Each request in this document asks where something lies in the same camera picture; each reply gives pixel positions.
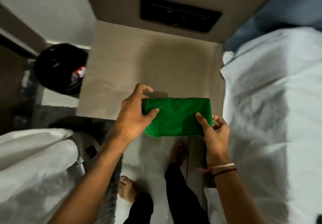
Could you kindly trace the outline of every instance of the person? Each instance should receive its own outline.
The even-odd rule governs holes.
[[[159,112],[156,108],[147,115],[142,115],[141,102],[148,98],[143,94],[144,91],[153,92],[153,89],[147,85],[137,84],[131,96],[122,102],[113,132],[108,141],[102,144],[93,167],[65,199],[49,224],[95,222],[118,160],[131,141],[151,124]],[[217,115],[213,119],[218,123],[218,128],[211,127],[199,113],[196,113],[196,119],[203,127],[207,147],[206,160],[208,165],[212,166],[211,170],[215,176],[214,181],[227,223],[264,223],[228,155],[230,133],[228,124]],[[175,224],[209,223],[206,212],[201,208],[196,195],[187,187],[181,174],[180,164],[186,155],[187,151],[183,144],[177,143],[165,174],[167,198],[173,221]],[[140,191],[133,181],[122,176],[119,183],[119,194],[122,198],[133,202],[125,224],[150,222],[153,201],[148,193]]]

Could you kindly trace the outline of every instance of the black leggings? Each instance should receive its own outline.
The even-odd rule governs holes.
[[[179,164],[169,165],[166,175],[167,197],[174,224],[209,224],[208,216],[200,206],[197,196],[188,188]],[[149,194],[140,193],[133,203],[124,224],[149,224],[153,201]]]

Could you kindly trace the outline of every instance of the gray rug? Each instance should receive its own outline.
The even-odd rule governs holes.
[[[94,137],[101,145],[108,136],[114,121],[75,116],[76,108],[35,105],[31,128],[66,128],[83,131]],[[118,182],[122,168],[122,158],[116,165],[104,201],[101,205],[96,224],[113,224],[118,194]]]

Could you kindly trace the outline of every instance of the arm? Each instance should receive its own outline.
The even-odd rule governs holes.
[[[215,115],[219,126],[213,128],[207,120],[196,114],[198,122],[203,127],[204,139],[207,146],[207,163],[211,166],[225,165],[231,163],[228,155],[228,138],[230,128],[225,120]],[[212,168],[212,172],[219,173],[233,167]],[[215,177],[215,183],[223,206],[228,224],[264,224],[256,206],[247,189],[242,183],[237,171],[230,171]]]
[[[93,167],[51,218],[49,224],[90,224],[96,220],[99,207],[110,183],[119,158],[131,141],[151,124],[159,109],[142,115],[141,102],[147,98],[143,91],[153,92],[149,86],[138,84],[134,92],[122,102],[118,118],[109,140],[102,144]]]

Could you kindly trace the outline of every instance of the green cloth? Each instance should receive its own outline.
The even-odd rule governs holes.
[[[202,126],[195,114],[199,112],[212,126],[210,99],[208,98],[160,98],[143,101],[142,113],[151,109],[160,111],[152,123],[144,130],[151,137],[161,136],[203,136]]]

